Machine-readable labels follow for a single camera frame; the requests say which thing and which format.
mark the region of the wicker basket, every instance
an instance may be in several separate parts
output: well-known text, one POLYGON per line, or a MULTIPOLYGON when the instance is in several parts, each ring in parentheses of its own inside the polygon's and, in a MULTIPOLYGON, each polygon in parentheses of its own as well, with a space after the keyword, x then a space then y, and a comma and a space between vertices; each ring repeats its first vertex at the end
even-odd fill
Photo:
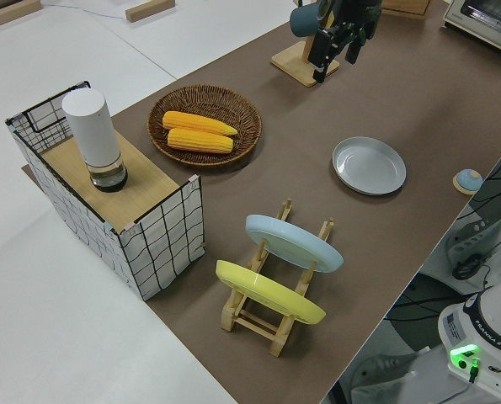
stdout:
POLYGON ((246 156, 261 136, 261 116, 243 96, 228 88, 195 85, 179 88, 160 98, 149 114, 147 132, 162 153, 178 162, 194 167, 222 167, 246 156), (163 128, 167 111, 199 114, 220 120, 237 129, 233 151, 229 154, 176 150, 168 146, 168 131, 163 128))

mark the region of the white plate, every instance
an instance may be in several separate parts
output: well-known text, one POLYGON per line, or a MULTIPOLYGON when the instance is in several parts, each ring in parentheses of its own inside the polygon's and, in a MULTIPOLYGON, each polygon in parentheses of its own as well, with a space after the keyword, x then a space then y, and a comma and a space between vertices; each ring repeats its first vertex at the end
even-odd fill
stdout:
POLYGON ((336 174, 350 188, 367 195, 399 189, 406 178, 405 164, 394 149, 371 137, 351 137, 333 152, 336 174))

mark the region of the white device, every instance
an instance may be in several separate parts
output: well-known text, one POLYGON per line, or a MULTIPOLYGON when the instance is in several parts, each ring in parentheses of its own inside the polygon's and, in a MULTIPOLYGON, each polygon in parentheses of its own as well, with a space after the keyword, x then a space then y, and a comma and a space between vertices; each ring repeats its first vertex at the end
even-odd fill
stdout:
POLYGON ((79 88, 68 93, 61 106, 93 185, 104 192, 123 188, 128 174, 104 95, 79 88))
POLYGON ((440 314, 449 370, 501 400, 501 283, 440 314))

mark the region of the wire frame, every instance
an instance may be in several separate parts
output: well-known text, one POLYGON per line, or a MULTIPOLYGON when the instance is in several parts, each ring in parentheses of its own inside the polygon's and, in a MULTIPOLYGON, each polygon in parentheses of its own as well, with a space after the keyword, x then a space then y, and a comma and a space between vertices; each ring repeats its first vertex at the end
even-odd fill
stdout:
POLYGON ((201 178, 193 176, 117 233, 42 157, 72 136, 61 102, 68 92, 85 87, 89 83, 81 82, 6 123, 59 216, 131 290, 147 300, 205 253, 201 178))

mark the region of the corn cob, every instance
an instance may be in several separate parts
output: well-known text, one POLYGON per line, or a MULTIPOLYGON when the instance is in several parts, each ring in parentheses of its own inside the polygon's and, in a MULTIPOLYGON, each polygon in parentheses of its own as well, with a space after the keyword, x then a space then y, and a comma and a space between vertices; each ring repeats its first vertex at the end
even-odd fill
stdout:
POLYGON ((237 134, 237 129, 219 120, 179 111, 166 111, 163 116, 163 127, 167 130, 173 128, 201 130, 223 136, 233 136, 237 134))
POLYGON ((233 139, 200 130, 173 128, 168 132, 168 146, 191 152, 227 154, 233 150, 233 139))

